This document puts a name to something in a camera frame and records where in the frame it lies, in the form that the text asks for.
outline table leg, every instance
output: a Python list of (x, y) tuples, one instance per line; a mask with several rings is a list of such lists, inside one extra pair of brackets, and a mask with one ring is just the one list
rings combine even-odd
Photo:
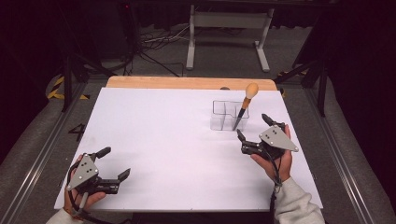
[(194, 67), (194, 53), (195, 53), (195, 38), (194, 38), (194, 19), (195, 19), (195, 7), (191, 5), (190, 11), (190, 42), (189, 52), (187, 53), (186, 69), (192, 70)]
[(257, 54), (259, 56), (260, 64), (262, 65), (262, 71), (264, 72), (270, 71), (270, 66), (268, 65), (267, 58), (265, 57), (264, 50), (262, 48), (264, 46), (265, 38), (267, 37), (268, 30), (271, 25), (273, 14), (274, 14), (274, 9), (273, 8), (269, 9), (267, 13), (267, 18), (265, 19), (264, 25), (262, 27), (262, 39), (260, 41), (255, 41)]

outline white sleeve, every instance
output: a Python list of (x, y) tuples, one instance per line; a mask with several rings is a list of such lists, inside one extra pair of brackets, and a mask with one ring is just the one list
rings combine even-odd
[(278, 190), (275, 218), (280, 224), (325, 223), (320, 208), (310, 202), (311, 194), (306, 193), (291, 177)]
[(83, 221), (73, 219), (63, 209), (60, 209), (47, 221), (47, 224), (82, 224), (82, 223)]

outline white stand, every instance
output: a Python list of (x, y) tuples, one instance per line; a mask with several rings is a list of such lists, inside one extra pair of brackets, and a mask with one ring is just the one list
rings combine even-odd
[(257, 54), (262, 65), (262, 71), (269, 72), (270, 67), (265, 58), (262, 49), (265, 38), (268, 34), (268, 29), (271, 24), (274, 10), (269, 9), (268, 13), (226, 13), (226, 12), (197, 12), (194, 5), (191, 6), (190, 12), (190, 42), (189, 52), (187, 54), (186, 68), (192, 70), (194, 66), (194, 52), (195, 52), (195, 38), (194, 29), (196, 26), (200, 27), (233, 27), (233, 28), (248, 28), (248, 29), (262, 29), (262, 38), (260, 41), (255, 41)]

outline metal rail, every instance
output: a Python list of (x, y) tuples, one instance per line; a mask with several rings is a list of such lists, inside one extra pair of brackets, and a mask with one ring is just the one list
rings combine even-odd
[(35, 159), (35, 163), (30, 168), (29, 172), (23, 180), (23, 183), (21, 184), (20, 189), (18, 190), (8, 210), (1, 219), (1, 224), (12, 224), (18, 218), (18, 215), (20, 214), (33, 188), (35, 187), (35, 183), (37, 182), (42, 171), (44, 170), (48, 159), (50, 158), (50, 154), (53, 151), (53, 148), (59, 138), (60, 132), (64, 127), (64, 124), (66, 123), (71, 112), (73, 111), (78, 101), (78, 98), (83, 93), (86, 85), (86, 83), (77, 84), (70, 106), (67, 108), (66, 111), (61, 113), (60, 117), (57, 119), (55, 126), (49, 135), (49, 138), (47, 139), (44, 146), (41, 148), (40, 153)]
[(339, 175), (341, 176), (341, 180), (344, 183), (346, 188), (346, 192), (349, 196), (350, 201), (358, 215), (358, 218), (361, 223), (372, 224), (375, 223), (373, 217), (371, 216), (359, 190), (359, 186), (355, 180), (355, 177), (350, 172), (347, 167), (347, 163), (344, 160), (344, 157), (341, 153), (340, 147), (337, 145), (334, 135), (332, 134), (332, 130), (330, 129), (330, 125), (325, 118), (323, 118), (317, 109), (317, 99), (314, 91), (312, 89), (304, 89), (306, 97), (314, 111), (315, 117), (326, 135), (326, 138), (330, 144), (330, 153), (332, 155), (332, 159), (334, 164), (338, 170)]

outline clear plastic box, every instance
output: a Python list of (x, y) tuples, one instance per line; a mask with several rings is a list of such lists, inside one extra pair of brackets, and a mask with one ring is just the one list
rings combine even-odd
[[(235, 125), (242, 102), (213, 101), (212, 117), (210, 119), (210, 129), (215, 131), (232, 131)], [(248, 122), (248, 108), (239, 120), (236, 129), (244, 131)]]

